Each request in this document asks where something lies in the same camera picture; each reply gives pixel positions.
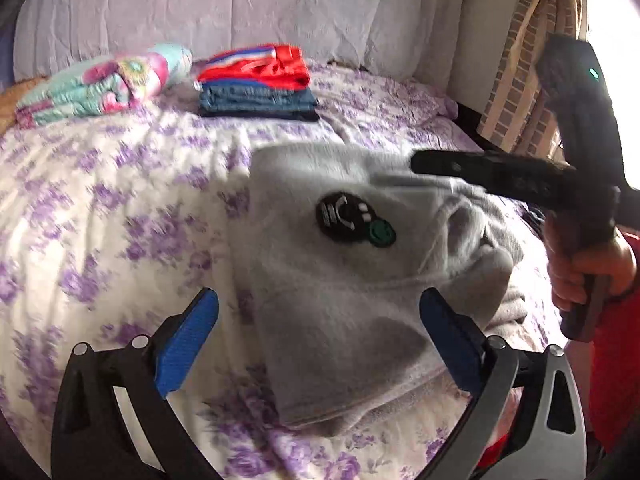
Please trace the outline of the person's right hand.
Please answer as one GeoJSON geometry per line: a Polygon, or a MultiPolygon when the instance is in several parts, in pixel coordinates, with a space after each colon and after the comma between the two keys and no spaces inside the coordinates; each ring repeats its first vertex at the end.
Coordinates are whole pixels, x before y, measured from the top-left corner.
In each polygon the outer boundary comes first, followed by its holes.
{"type": "Polygon", "coordinates": [[[575,252],[567,249],[570,231],[555,216],[544,222],[544,247],[555,307],[568,312],[587,302],[588,276],[608,280],[608,299],[622,299],[639,286],[639,237],[615,230],[612,240],[575,252]]]}

